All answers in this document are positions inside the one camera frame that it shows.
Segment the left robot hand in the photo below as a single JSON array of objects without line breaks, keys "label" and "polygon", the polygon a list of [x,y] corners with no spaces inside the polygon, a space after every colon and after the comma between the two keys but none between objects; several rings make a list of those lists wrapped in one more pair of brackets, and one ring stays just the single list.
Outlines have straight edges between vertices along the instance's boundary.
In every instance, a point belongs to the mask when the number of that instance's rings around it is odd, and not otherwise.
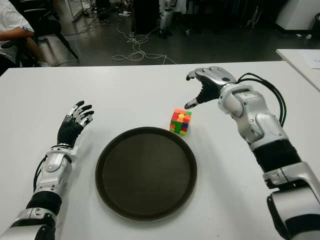
[{"label": "left robot hand", "polygon": [[84,128],[92,122],[92,105],[85,105],[85,101],[79,101],[65,115],[57,133],[57,145],[73,148],[78,136]]}]

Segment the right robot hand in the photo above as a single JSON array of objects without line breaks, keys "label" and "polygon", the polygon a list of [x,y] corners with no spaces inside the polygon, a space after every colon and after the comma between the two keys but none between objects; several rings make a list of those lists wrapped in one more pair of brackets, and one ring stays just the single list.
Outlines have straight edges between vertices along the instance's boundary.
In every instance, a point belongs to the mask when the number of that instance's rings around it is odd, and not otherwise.
[{"label": "right robot hand", "polygon": [[196,68],[186,76],[187,81],[191,79],[197,79],[201,83],[201,90],[197,97],[185,104],[184,108],[186,110],[218,99],[223,87],[237,83],[237,80],[231,73],[219,66]]}]

